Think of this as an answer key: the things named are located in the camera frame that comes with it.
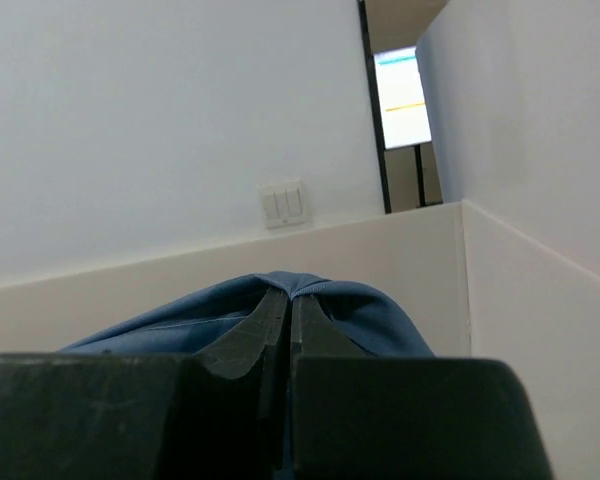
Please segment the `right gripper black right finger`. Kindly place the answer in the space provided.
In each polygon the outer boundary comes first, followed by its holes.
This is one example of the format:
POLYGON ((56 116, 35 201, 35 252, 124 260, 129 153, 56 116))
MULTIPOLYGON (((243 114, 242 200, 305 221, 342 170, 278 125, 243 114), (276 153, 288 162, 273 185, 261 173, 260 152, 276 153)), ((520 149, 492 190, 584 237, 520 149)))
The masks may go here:
POLYGON ((291 323, 298 479, 549 479, 526 391, 505 363, 364 353, 314 297, 291 323))

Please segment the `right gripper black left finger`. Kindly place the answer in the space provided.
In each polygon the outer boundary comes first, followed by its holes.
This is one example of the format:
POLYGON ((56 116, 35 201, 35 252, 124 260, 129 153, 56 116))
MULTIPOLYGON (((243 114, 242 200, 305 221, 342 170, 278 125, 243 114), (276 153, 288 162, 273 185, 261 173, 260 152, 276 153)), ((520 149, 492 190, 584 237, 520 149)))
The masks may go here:
POLYGON ((270 479, 284 456, 287 336, 271 290, 192 355, 0 354, 0 479, 270 479))

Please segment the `blue cartoon print pillowcase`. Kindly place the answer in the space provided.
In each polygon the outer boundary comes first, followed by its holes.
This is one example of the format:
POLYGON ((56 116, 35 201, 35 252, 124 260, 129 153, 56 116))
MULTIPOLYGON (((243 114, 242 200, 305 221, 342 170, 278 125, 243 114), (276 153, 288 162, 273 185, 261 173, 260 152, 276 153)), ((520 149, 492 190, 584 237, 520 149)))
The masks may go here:
POLYGON ((273 309, 274 337, 287 336, 293 302, 318 301, 324 315, 362 351, 381 357, 434 355, 407 313, 385 293, 366 284, 309 273, 251 273, 185 295, 94 333, 60 351, 66 354, 194 354, 241 328, 271 290, 284 299, 273 309))

